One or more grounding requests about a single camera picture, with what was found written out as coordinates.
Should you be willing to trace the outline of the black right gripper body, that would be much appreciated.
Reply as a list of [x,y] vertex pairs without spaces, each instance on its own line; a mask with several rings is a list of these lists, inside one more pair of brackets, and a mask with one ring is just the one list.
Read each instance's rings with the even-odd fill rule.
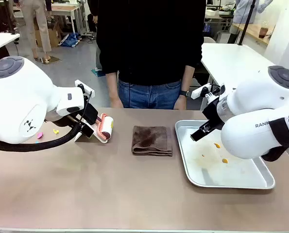
[[218,103],[219,98],[216,97],[202,111],[203,115],[207,118],[207,122],[202,125],[203,129],[221,129],[224,126],[224,122],[218,115]]

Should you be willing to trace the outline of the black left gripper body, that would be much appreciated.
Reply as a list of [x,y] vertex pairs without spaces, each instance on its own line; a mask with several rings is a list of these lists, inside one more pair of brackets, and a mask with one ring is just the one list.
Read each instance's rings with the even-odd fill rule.
[[60,116],[55,111],[46,113],[46,121],[50,121],[58,127],[70,127],[74,128],[79,119],[77,118],[78,112],[71,113],[67,116]]

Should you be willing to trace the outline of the person's left hand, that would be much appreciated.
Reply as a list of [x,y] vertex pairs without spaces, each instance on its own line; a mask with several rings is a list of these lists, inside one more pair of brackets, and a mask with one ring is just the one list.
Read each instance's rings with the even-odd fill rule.
[[183,95],[180,95],[175,102],[174,110],[186,110],[187,108],[187,98]]

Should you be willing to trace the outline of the person's right hand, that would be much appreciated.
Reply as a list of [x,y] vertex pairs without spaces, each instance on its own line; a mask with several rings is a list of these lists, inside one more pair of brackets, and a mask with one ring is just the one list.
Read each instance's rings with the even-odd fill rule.
[[110,97],[110,105],[112,108],[124,108],[120,98],[118,96],[116,97]]

